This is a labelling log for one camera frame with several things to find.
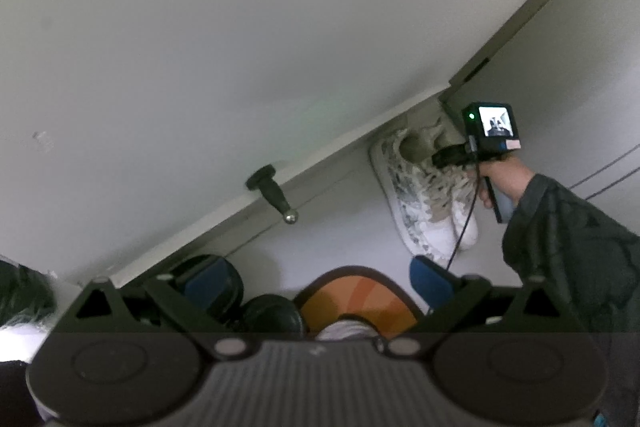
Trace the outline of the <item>dark jacket right forearm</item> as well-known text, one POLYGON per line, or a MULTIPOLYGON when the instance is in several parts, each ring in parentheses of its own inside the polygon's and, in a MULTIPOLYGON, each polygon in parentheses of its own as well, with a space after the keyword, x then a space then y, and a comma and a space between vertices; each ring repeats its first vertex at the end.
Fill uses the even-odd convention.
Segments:
POLYGON ((611 426, 639 424, 639 236, 555 180, 536 174, 502 241, 525 280, 547 279, 608 359, 601 412, 611 426))

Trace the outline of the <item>person right hand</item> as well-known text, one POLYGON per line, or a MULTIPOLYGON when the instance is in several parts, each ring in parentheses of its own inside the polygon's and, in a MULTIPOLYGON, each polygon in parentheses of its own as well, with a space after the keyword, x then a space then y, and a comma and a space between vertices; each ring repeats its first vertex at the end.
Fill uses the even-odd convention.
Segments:
POLYGON ((536 173, 529 169, 520 158, 509 155, 500 160, 481 162, 475 168, 466 169, 466 173, 473 179, 483 182, 489 179, 492 186, 506 195, 516 207, 526 192, 529 183, 536 173))

